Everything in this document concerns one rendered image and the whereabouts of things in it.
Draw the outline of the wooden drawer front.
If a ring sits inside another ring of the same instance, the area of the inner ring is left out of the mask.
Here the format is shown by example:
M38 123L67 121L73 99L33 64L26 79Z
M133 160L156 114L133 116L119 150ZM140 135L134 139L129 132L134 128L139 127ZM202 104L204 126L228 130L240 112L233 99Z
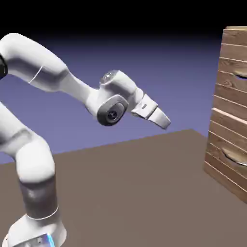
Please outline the wooden drawer front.
M221 148L247 156L247 121L213 108L204 170L247 204L247 167L225 157Z
M247 80L234 71L247 71L247 46L222 43L213 106L247 121Z

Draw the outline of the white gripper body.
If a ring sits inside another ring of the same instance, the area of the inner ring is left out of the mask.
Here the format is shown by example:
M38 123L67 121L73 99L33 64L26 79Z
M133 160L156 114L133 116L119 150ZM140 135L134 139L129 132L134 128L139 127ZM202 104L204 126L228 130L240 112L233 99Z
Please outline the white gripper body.
M148 118L149 121L156 124L162 129L167 129L168 126L171 124L170 119L166 116L166 114L157 107L154 112Z

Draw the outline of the wooden slatted cabinet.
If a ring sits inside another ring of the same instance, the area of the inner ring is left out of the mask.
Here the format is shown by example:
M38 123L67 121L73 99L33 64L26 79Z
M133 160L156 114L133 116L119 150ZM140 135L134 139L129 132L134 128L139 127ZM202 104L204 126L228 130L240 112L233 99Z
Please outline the wooden slatted cabinet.
M221 44L224 42L247 46L247 27L226 27L223 30Z

